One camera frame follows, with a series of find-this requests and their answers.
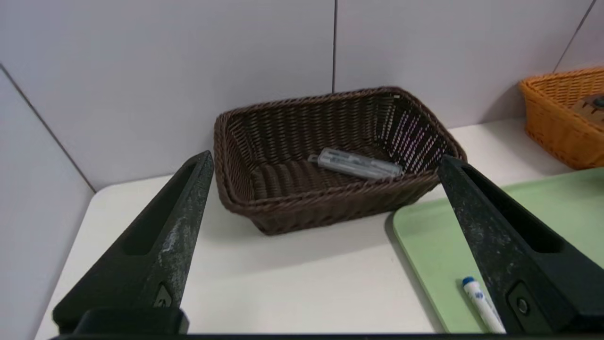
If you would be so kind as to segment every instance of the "dark object in orange basket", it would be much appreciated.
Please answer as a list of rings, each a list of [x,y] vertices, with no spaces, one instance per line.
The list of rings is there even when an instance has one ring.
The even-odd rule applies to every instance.
[[[579,99],[573,105],[573,111],[591,122],[604,124],[604,93]]]
[[[403,173],[366,180],[308,162],[323,148],[396,163]],[[414,203],[439,183],[445,154],[466,159],[436,116],[397,87],[256,104],[223,113],[214,127],[220,200],[267,235]]]

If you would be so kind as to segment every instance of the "blue marker cap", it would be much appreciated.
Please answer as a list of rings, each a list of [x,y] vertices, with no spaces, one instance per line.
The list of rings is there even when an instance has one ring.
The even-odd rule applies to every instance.
[[[465,278],[461,281],[461,286],[463,287],[463,286],[469,284],[470,282],[474,282],[474,281],[476,281],[476,280],[474,280],[473,277],[468,276],[467,278]]]

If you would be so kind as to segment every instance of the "basket rim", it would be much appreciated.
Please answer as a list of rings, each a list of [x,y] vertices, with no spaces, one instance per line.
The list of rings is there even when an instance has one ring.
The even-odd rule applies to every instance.
[[[581,70],[573,70],[573,71],[566,71],[566,72],[559,72],[559,73],[543,74],[540,76],[532,76],[532,77],[528,77],[528,78],[525,78],[522,81],[520,81],[519,86],[520,86],[521,91],[524,92],[525,94],[530,93],[535,96],[538,96],[544,102],[547,102],[548,104],[561,109],[559,114],[567,115],[570,119],[572,119],[573,124],[585,126],[586,128],[588,128],[590,130],[590,133],[604,134],[604,128],[602,126],[599,126],[595,122],[587,120],[586,118],[582,117],[581,115],[574,112],[570,108],[567,108],[564,105],[560,104],[558,101],[552,99],[551,97],[546,95],[543,91],[541,91],[541,89],[539,88],[539,86],[537,84],[538,82],[543,81],[543,80],[569,79],[569,78],[574,78],[577,76],[582,76],[585,74],[594,74],[594,73],[604,73],[604,67],[592,67],[592,68],[584,68]]]
[[[365,195],[379,191],[393,189],[404,189],[418,183],[427,183],[437,181],[438,176],[435,170],[423,171],[416,174],[402,174],[393,178],[383,178],[380,180],[360,181],[345,186],[331,187],[322,190],[302,192],[299,194],[261,198],[257,200],[242,200],[233,190],[231,176],[225,166],[223,154],[226,153],[226,146],[222,142],[227,133],[228,121],[233,116],[239,114],[248,114],[268,108],[280,108],[295,105],[318,104],[326,102],[336,102],[340,100],[349,100],[374,96],[377,94],[390,93],[407,97],[413,105],[416,105],[419,112],[423,114],[428,123],[432,125],[436,133],[445,139],[445,142],[454,150],[454,157],[465,160],[466,154],[459,143],[451,136],[446,128],[438,121],[434,113],[430,111],[419,99],[409,92],[393,86],[365,88],[361,90],[346,91],[340,93],[325,94],[321,96],[310,96],[296,99],[276,100],[273,102],[258,103],[250,106],[236,108],[221,114],[216,119],[214,127],[214,153],[216,157],[216,180],[221,185],[219,188],[220,199],[223,204],[233,212],[245,213],[246,215],[261,214],[263,212],[291,211],[296,208],[308,208],[309,204],[317,204],[334,199],[342,199],[350,195]]]

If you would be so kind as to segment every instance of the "gray wall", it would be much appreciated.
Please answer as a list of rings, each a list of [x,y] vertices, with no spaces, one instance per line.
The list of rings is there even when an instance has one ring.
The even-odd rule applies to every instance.
[[[333,1],[5,0],[0,59],[96,189],[169,174],[216,116],[332,89]]]
[[[521,116],[516,84],[554,70],[590,3],[340,1],[335,88],[399,85],[447,127]]]
[[[91,198],[0,70],[0,338],[33,339]]]
[[[558,71],[604,64],[604,0],[594,3],[581,29],[564,54]]]

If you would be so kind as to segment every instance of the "wall seam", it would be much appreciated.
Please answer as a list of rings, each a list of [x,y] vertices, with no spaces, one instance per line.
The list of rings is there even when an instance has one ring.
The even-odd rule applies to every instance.
[[[333,0],[332,93],[336,91],[336,36],[338,34],[338,0]]]
[[[27,96],[25,95],[25,93],[21,90],[21,88],[19,87],[19,85],[14,81],[13,77],[10,75],[10,73],[8,72],[8,70],[6,69],[6,67],[4,67],[3,64],[0,64],[0,70],[2,70],[2,72],[4,73],[4,75],[6,76],[6,78],[8,79],[8,81],[13,85],[13,87],[19,93],[19,95],[23,98],[23,100],[25,101],[25,103],[27,103],[27,106],[29,106],[29,108],[32,110],[32,112],[34,112],[34,114],[40,120],[40,122],[42,122],[42,125],[44,126],[44,128],[46,129],[46,131],[48,131],[48,133],[53,138],[53,140],[55,141],[55,143],[57,143],[57,145],[61,148],[61,150],[63,151],[63,153],[67,156],[67,159],[75,167],[75,170],[78,172],[78,174],[80,174],[80,176],[82,177],[82,179],[84,179],[84,182],[86,182],[86,184],[90,187],[90,190],[92,190],[92,192],[94,194],[96,194],[97,191],[90,184],[90,181],[88,181],[88,178],[86,178],[86,176],[84,176],[84,173],[82,172],[82,170],[77,166],[77,164],[75,163],[75,161],[73,160],[73,158],[71,158],[70,154],[67,152],[67,150],[65,149],[65,147],[63,146],[63,144],[61,144],[61,142],[59,141],[59,139],[57,138],[57,136],[53,133],[53,131],[50,129],[50,127],[44,121],[44,119],[40,116],[40,114],[38,113],[38,111],[36,110],[36,108],[31,104],[30,100],[27,98]]]
[[[560,66],[560,63],[562,62],[562,59],[564,59],[564,55],[566,54],[566,52],[568,51],[568,49],[570,48],[570,45],[573,43],[574,37],[577,36],[577,33],[579,32],[579,30],[581,29],[581,26],[583,26],[583,23],[585,22],[585,19],[587,18],[587,16],[589,15],[589,13],[591,12],[591,9],[594,7],[594,4],[596,4],[596,0],[592,0],[590,6],[587,8],[587,11],[585,12],[585,14],[583,15],[583,19],[581,19],[581,22],[579,23],[579,26],[577,26],[577,29],[574,31],[573,36],[570,38],[570,41],[568,42],[566,48],[564,49],[564,52],[562,52],[562,55],[560,56],[560,59],[558,59],[558,63],[556,64],[556,66],[554,67],[553,72],[556,72],[556,70],[558,69],[558,66]]]

